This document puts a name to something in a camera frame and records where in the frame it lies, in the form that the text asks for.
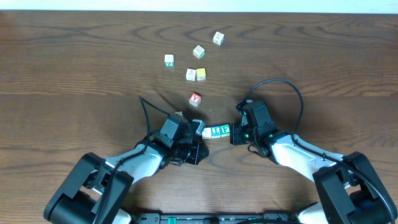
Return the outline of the white letter Y block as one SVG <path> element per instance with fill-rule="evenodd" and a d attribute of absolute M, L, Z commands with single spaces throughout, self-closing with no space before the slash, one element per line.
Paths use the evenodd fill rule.
<path fill-rule="evenodd" d="M 201 136 L 203 139 L 211 139 L 212 138 L 211 128 L 204 128 Z"/>

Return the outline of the green letter F block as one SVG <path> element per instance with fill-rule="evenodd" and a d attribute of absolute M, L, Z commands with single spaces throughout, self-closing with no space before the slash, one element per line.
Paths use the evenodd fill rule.
<path fill-rule="evenodd" d="M 231 129 L 229 124 L 224 124 L 220 126 L 221 137 L 230 136 Z"/>

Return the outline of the blue letter L block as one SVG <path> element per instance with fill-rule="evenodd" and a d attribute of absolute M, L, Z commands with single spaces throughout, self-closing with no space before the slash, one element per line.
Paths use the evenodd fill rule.
<path fill-rule="evenodd" d="M 221 137 L 221 128 L 219 126 L 211 127 L 211 138 L 220 138 Z"/>

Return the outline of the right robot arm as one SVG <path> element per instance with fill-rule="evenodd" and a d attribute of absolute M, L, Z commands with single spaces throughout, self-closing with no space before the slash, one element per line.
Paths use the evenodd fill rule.
<path fill-rule="evenodd" d="M 243 123 L 231 131 L 233 145 L 255 147 L 255 153 L 311 180 L 319 203 L 296 213 L 299 223 L 394 223 L 397 208 L 385 186 L 360 152 L 328 152 L 278 130 L 270 121 Z"/>

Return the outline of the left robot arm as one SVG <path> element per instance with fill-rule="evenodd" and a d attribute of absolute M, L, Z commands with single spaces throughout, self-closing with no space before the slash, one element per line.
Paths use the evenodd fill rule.
<path fill-rule="evenodd" d="M 106 159 L 89 152 L 49 200 L 44 218 L 51 223 L 129 223 L 131 217 L 121 207 L 131 185 L 169 164 L 197 165 L 208 155 L 209 149 L 199 137 L 167 144 L 146 140 L 129 152 Z"/>

